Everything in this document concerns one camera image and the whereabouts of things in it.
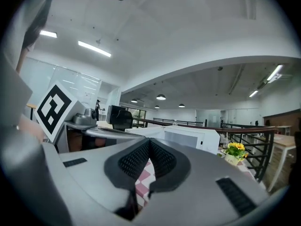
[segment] potted plant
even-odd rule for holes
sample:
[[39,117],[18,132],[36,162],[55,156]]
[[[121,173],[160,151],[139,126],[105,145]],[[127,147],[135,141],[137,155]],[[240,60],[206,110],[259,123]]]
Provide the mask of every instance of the potted plant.
[[245,152],[244,145],[235,142],[228,144],[228,148],[226,149],[225,153],[225,160],[234,166],[236,166],[238,162],[244,160],[248,156],[248,153]]

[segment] white box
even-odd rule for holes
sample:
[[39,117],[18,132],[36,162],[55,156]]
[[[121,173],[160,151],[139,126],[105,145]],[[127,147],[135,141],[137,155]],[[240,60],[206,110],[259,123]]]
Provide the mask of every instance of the white box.
[[126,132],[164,139],[181,145],[190,146],[214,155],[220,142],[219,134],[212,129],[198,129],[182,126],[161,126],[151,128],[126,129]]

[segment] office chair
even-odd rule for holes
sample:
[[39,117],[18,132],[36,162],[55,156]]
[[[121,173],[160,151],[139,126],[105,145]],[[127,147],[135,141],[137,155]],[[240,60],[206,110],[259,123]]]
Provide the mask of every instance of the office chair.
[[125,129],[132,128],[133,117],[132,114],[125,110],[120,110],[118,114],[111,115],[111,123],[113,129],[125,131]]

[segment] computer monitor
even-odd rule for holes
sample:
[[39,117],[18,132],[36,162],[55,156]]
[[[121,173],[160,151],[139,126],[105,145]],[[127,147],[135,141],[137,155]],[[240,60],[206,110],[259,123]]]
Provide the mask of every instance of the computer monitor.
[[107,123],[112,124],[111,122],[111,116],[113,114],[118,114],[119,111],[125,110],[125,107],[122,106],[116,106],[116,105],[110,105],[108,108],[108,114],[107,114]]

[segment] window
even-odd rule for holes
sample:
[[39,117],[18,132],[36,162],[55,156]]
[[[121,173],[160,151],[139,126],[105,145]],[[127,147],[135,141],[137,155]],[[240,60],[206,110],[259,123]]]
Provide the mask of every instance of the window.
[[[122,107],[124,107],[127,111],[129,111],[132,114],[133,117],[140,118],[140,119],[145,119],[146,111],[139,110],[139,109],[134,109],[134,108],[130,108],[130,107],[125,107],[125,106],[122,106]],[[133,127],[139,127],[138,125],[141,125],[142,127],[144,127],[144,124],[145,123],[142,122],[142,121],[133,120]]]

